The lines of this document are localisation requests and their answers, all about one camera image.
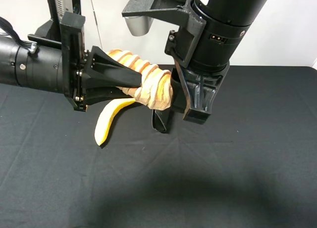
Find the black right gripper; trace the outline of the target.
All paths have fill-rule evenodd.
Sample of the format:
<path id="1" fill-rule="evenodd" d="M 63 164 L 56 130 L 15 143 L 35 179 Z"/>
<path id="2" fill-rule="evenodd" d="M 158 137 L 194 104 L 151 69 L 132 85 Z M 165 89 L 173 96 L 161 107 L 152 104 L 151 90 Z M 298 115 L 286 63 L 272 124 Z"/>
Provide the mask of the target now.
<path id="1" fill-rule="evenodd" d="M 172 55 L 173 49 L 179 60 L 185 60 L 194 36 L 182 27 L 170 31 L 170 35 L 174 39 L 167 40 L 164 52 Z M 183 67 L 181 83 L 177 71 L 179 64 L 174 62 L 170 80 L 173 89 L 171 108 L 184 113 L 183 120 L 202 125 L 211 115 L 213 101 L 229 70 L 230 47 L 226 42 L 222 36 L 203 31 L 194 48 L 188 67 L 211 72 L 194 72 Z"/>

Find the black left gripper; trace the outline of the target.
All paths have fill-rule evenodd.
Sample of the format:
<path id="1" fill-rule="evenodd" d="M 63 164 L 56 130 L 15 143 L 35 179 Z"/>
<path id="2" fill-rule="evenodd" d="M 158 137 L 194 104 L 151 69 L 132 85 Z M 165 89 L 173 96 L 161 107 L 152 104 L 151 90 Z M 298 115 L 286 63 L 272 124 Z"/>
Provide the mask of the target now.
<path id="1" fill-rule="evenodd" d="M 140 87 L 142 84 L 140 73 L 115 61 L 97 46 L 92 47 L 84 63 L 84 23 L 84 16 L 71 12 L 66 12 L 60 22 L 63 94 L 73 109 L 81 112 L 86 111 L 86 105 L 131 98 L 116 87 Z M 82 86 L 97 87 L 86 90 L 86 105 Z"/>

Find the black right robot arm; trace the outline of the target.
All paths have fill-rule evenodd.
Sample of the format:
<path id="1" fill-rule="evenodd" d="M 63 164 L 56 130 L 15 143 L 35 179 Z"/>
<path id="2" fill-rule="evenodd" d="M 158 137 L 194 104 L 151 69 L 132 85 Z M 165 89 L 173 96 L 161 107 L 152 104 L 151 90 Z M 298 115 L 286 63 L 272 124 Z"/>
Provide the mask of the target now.
<path id="1" fill-rule="evenodd" d="M 191 46 L 189 30 L 171 32 L 165 52 L 175 61 L 173 106 L 185 121 L 204 124 L 229 70 L 230 58 L 267 0 L 188 0 L 187 7 L 206 22 Z"/>

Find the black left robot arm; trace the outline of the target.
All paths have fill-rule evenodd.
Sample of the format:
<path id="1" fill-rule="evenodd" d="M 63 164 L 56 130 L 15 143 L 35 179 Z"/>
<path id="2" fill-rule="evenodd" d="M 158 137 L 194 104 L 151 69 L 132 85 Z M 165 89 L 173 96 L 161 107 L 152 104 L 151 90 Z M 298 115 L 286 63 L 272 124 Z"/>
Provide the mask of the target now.
<path id="1" fill-rule="evenodd" d="M 0 27 L 0 82 L 63 94 L 76 111 L 89 105 L 126 96 L 119 88 L 138 88 L 142 75 L 118 63 L 97 46 L 84 47 L 85 17 L 64 14 L 61 41 L 33 36 L 19 38 L 4 18 Z"/>

